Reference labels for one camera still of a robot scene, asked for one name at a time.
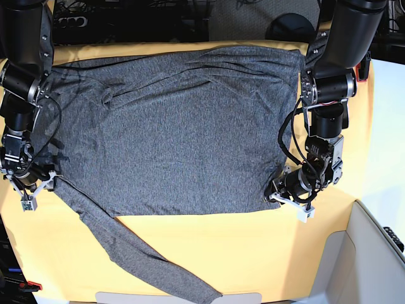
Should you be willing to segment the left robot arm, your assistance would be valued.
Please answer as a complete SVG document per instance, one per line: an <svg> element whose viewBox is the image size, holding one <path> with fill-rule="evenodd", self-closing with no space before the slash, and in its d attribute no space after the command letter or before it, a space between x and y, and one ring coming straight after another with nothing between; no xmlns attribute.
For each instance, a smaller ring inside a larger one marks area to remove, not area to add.
<svg viewBox="0 0 405 304"><path fill-rule="evenodd" d="M342 130L349 126L348 101L357 83L368 78L369 48L387 7L386 1L335 1L325 50L301 74L301 95L278 131L278 144L297 169L285 167L264 192L266 202L288 204L301 221L312 218L317 194L342 177ZM283 141L294 118L304 116L307 137L297 159Z"/></svg>

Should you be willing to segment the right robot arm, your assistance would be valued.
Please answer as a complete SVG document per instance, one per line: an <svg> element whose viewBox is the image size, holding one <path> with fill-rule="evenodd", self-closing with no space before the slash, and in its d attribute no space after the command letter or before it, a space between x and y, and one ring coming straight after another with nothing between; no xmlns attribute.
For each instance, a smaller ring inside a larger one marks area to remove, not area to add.
<svg viewBox="0 0 405 304"><path fill-rule="evenodd" d="M1 173L20 195L22 208L34 211L36 197L53 190L53 165L35 160L30 136L46 95L54 58L53 15L47 1L1 1Z"/></svg>

